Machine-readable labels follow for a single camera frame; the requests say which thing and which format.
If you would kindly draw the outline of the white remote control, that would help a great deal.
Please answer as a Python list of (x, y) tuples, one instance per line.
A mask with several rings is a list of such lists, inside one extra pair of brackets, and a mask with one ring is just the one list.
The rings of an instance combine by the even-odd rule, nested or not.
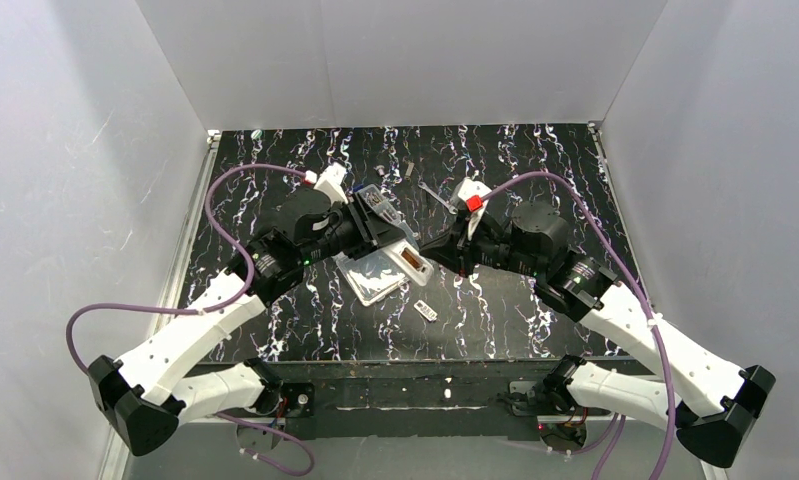
[(434, 267), (408, 240), (394, 242), (384, 251), (413, 283), (421, 287), (428, 284)]

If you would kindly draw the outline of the white remote battery cover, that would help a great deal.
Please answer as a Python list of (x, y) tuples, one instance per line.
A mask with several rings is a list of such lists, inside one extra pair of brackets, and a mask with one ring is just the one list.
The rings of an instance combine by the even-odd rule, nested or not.
[(417, 300), (413, 308), (427, 322), (435, 322), (438, 319), (437, 312), (423, 300)]

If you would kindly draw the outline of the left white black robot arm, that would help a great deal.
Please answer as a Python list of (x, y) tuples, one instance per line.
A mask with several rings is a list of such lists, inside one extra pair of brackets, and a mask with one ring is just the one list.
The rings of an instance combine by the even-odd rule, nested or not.
[(268, 227), (232, 259), (191, 304), (150, 339), (116, 359), (100, 356), (87, 368), (95, 402), (134, 456), (153, 452), (178, 427), (232, 408), (268, 408), (282, 380), (259, 359), (216, 373), (193, 367), (246, 321), (298, 286), (306, 267), (343, 254), (382, 252), (412, 281), (425, 285), (431, 264), (408, 242), (377, 192), (351, 199), (299, 189), (271, 213)]

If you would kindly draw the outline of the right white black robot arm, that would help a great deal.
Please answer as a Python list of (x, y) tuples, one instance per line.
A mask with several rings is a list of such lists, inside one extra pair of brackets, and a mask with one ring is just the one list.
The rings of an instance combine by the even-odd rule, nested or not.
[(709, 352), (651, 312), (613, 271), (573, 248), (570, 232), (543, 202), (519, 205), (505, 223), (473, 203), (421, 252), (464, 277), (479, 265), (531, 277), (544, 305), (611, 340), (654, 374), (647, 381), (567, 355), (530, 391), (515, 396), (518, 406), (611, 411), (673, 434), (705, 463), (732, 466), (774, 375)]

